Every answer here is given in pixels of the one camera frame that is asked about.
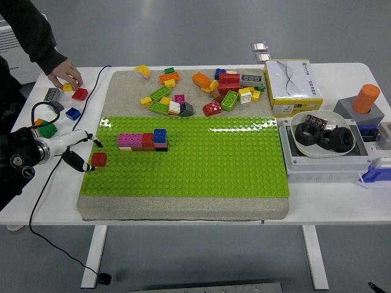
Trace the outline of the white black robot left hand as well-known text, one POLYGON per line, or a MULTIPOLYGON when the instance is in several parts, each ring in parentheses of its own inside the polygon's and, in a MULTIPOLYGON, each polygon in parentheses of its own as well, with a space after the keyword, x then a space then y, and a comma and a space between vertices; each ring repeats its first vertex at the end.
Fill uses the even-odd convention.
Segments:
POLYGON ((81 156, 79 156, 70 148, 81 142, 92 140, 99 148, 103 147, 103 144, 93 135, 84 130, 75 130, 49 139, 46 143, 48 146, 48 159, 52 159, 54 156, 60 156, 69 166, 79 172, 92 172, 95 167, 87 163, 81 156))

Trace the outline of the person's left hand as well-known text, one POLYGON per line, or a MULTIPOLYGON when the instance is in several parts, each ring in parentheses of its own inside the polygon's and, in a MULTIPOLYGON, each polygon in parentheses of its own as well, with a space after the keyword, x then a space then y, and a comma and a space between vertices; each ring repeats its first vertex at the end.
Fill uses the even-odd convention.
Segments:
POLYGON ((47 75, 47 78, 59 89, 63 89, 64 87, 60 80, 64 80, 71 84, 73 89, 77 89, 83 85, 81 73, 70 59, 66 59, 60 63, 49 75, 47 75))

